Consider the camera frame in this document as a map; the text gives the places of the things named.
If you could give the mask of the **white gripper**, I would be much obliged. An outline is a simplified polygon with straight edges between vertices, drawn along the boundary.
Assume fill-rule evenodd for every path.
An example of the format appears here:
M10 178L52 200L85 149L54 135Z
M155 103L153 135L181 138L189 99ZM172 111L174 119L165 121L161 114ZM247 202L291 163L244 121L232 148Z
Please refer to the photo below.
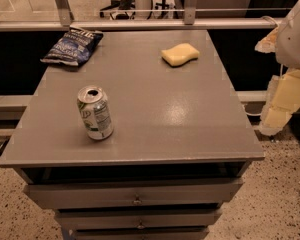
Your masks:
M276 60L290 68L278 77L273 76L266 93L266 104L261 112L259 131L266 136L282 131L292 115L300 108L300 0L287 16L264 38L255 50L276 53Z

